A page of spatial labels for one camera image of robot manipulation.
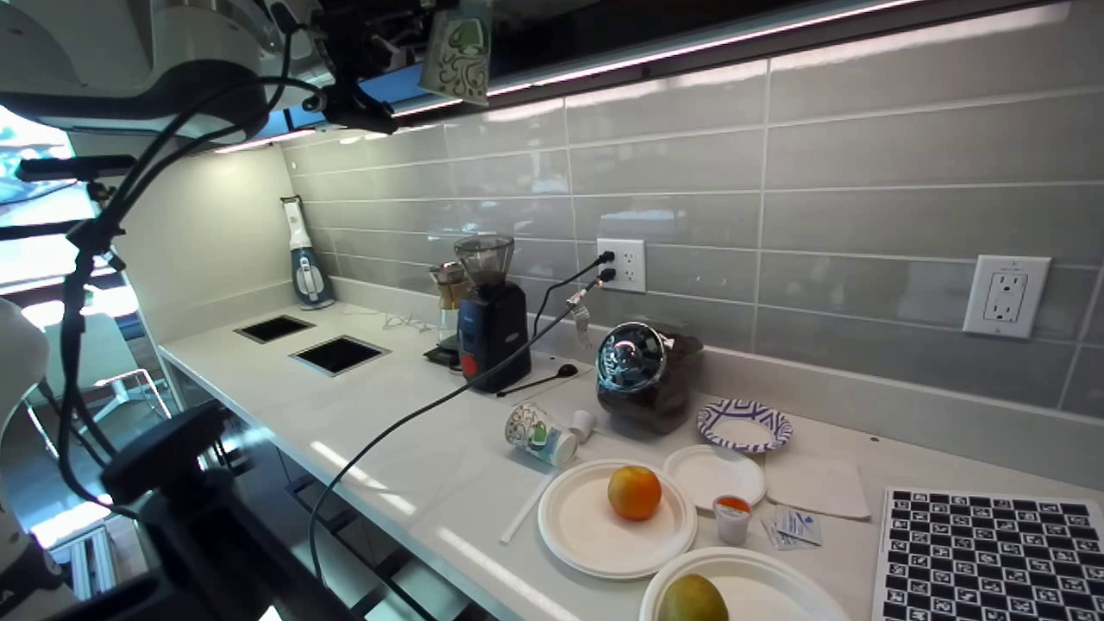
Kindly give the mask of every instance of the paper cup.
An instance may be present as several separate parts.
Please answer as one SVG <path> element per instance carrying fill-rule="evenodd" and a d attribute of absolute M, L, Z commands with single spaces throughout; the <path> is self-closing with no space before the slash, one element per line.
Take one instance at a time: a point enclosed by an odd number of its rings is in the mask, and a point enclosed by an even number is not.
<path fill-rule="evenodd" d="M 717 539 L 726 546 L 742 546 L 748 539 L 751 525 L 751 502 L 742 498 L 717 498 L 713 500 L 713 520 L 717 520 Z"/>

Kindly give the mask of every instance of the black and white pattern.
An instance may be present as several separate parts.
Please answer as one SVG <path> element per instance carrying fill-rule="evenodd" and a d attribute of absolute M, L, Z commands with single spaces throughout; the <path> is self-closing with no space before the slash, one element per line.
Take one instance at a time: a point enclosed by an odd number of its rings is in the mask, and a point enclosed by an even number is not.
<path fill-rule="evenodd" d="M 1099 621 L 1099 531 L 1083 500 L 885 490 L 874 617 Z"/>

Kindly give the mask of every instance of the tile wall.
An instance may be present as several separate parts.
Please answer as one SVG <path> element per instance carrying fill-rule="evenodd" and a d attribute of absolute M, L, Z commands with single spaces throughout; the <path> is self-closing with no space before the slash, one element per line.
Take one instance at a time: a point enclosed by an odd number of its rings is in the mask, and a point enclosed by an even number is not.
<path fill-rule="evenodd" d="M 534 301 L 593 238 L 649 238 L 649 293 L 596 322 L 1104 417 L 1104 4 L 1062 9 L 281 155 L 349 280 L 426 290 L 511 230 Z M 1032 341 L 958 330 L 982 252 L 1056 259 Z"/>

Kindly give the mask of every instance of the square sink opening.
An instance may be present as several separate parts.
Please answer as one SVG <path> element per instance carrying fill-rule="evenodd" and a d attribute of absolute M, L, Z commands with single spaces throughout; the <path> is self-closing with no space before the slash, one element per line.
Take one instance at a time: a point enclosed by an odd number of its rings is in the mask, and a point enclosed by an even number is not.
<path fill-rule="evenodd" d="M 295 333 L 305 328 L 310 328 L 305 322 L 280 314 L 280 317 L 270 317 L 258 325 L 243 325 L 243 328 L 238 328 L 238 333 L 248 333 L 251 341 L 277 341 L 277 339 L 285 339 L 285 333 Z"/>
<path fill-rule="evenodd" d="M 376 360 L 376 354 L 381 354 L 381 352 L 368 349 L 362 341 L 351 341 L 351 339 L 334 339 L 316 349 L 295 352 L 295 360 L 305 360 L 310 367 L 327 370 L 327 371 L 343 371 L 343 370 L 351 370 L 364 360 Z"/>

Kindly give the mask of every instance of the white outlet cover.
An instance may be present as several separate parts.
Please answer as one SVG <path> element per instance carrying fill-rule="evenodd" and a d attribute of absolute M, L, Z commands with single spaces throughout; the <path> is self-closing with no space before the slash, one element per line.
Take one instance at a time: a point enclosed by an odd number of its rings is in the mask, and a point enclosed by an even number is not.
<path fill-rule="evenodd" d="M 615 252 L 615 290 L 644 290 L 649 266 L 644 266 L 644 243 L 640 238 L 596 238 L 596 254 Z"/>
<path fill-rule="evenodd" d="M 1050 262 L 1050 254 L 979 254 L 961 330 L 1032 339 Z"/>

